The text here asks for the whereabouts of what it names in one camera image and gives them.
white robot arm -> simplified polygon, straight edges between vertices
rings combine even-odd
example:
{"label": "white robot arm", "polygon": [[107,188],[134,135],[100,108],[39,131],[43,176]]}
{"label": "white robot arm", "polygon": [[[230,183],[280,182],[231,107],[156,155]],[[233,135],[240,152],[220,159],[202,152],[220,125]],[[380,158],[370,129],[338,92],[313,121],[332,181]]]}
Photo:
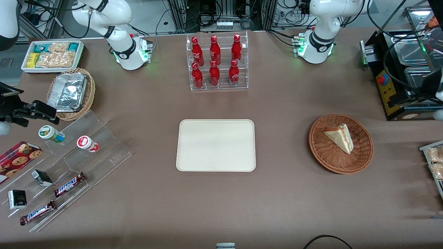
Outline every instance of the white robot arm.
{"label": "white robot arm", "polygon": [[135,70],[149,62],[146,40],[131,37],[124,27],[132,19],[131,8],[125,0],[81,0],[72,8],[81,4],[86,6],[72,11],[75,20],[106,38],[124,69]]}
{"label": "white robot arm", "polygon": [[10,49],[19,38],[19,15],[23,0],[2,0],[0,3],[0,51]]}
{"label": "white robot arm", "polygon": [[309,9],[317,18],[314,30],[299,35],[298,56],[309,63],[319,64],[330,55],[335,36],[340,30],[338,17],[354,16],[372,0],[311,0]]}

yellow snack bag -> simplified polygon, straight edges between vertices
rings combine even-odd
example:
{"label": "yellow snack bag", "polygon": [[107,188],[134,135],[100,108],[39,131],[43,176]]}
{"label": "yellow snack bag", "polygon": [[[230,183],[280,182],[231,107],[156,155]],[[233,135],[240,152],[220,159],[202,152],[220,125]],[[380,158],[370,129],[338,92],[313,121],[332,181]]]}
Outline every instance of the yellow snack bag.
{"label": "yellow snack bag", "polygon": [[28,62],[26,64],[26,67],[28,68],[35,68],[35,64],[37,63],[39,59],[40,53],[31,53],[29,55]]}

black small box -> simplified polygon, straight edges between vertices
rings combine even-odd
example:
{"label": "black small box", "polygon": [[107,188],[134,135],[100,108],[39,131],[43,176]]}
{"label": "black small box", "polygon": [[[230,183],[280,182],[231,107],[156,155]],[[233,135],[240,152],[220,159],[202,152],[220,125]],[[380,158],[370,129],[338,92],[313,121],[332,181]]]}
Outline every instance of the black small box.
{"label": "black small box", "polygon": [[44,171],[36,169],[32,172],[32,177],[34,177],[35,181],[40,186],[49,187],[52,185],[51,178],[49,178],[48,174]]}
{"label": "black small box", "polygon": [[23,209],[26,207],[26,193],[24,190],[11,190],[8,192],[9,209]]}

round wicker basket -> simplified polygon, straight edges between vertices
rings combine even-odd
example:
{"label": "round wicker basket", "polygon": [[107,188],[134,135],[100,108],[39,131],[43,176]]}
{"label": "round wicker basket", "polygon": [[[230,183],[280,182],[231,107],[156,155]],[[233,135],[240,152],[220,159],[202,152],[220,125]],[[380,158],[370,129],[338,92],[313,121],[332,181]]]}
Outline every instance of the round wicker basket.
{"label": "round wicker basket", "polygon": [[[326,128],[343,123],[348,126],[354,144],[350,155],[323,133]],[[374,144],[369,132],[360,122],[343,114],[330,114],[317,119],[309,132],[309,146],[325,168],[346,175],[364,170],[374,155]]]}
{"label": "round wicker basket", "polygon": [[[92,78],[91,74],[82,68],[76,68],[73,70],[69,70],[69,71],[63,72],[62,74],[74,74],[74,73],[86,74],[86,76],[88,77],[88,82],[86,83],[86,93],[83,98],[83,107],[79,112],[57,113],[57,117],[59,117],[62,120],[65,120],[65,121],[73,121],[73,120],[76,120],[76,119],[82,117],[91,109],[92,103],[94,102],[95,82],[94,82],[94,79]],[[55,82],[55,79],[52,81],[52,84],[49,87],[49,91],[46,96],[46,101],[48,101],[49,96],[51,95],[52,87],[54,86],[54,82]]]}

brown table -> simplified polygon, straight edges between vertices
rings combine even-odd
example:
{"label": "brown table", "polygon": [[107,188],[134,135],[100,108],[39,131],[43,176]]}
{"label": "brown table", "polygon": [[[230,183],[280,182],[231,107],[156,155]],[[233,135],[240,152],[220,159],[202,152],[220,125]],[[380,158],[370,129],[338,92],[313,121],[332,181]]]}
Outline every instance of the brown table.
{"label": "brown table", "polygon": [[[354,248],[441,248],[440,198],[418,147],[443,139],[443,123],[387,122],[371,72],[358,67],[358,42],[374,28],[343,29],[321,65],[294,58],[266,32],[249,32],[250,88],[192,93],[185,35],[159,37],[147,67],[123,70],[104,39],[84,40],[82,67],[97,84],[93,110],[134,154],[42,231],[28,233],[0,210],[0,248],[238,249],[302,248],[332,234]],[[23,74],[23,100],[46,99],[53,75]],[[375,144],[372,163],[355,175],[324,169],[307,134],[320,116],[358,119]],[[251,119],[256,169],[250,173],[180,172],[183,119]],[[0,151],[37,136],[43,121],[14,126]],[[69,122],[61,122],[60,129]],[[322,239],[312,248],[344,248]]]}

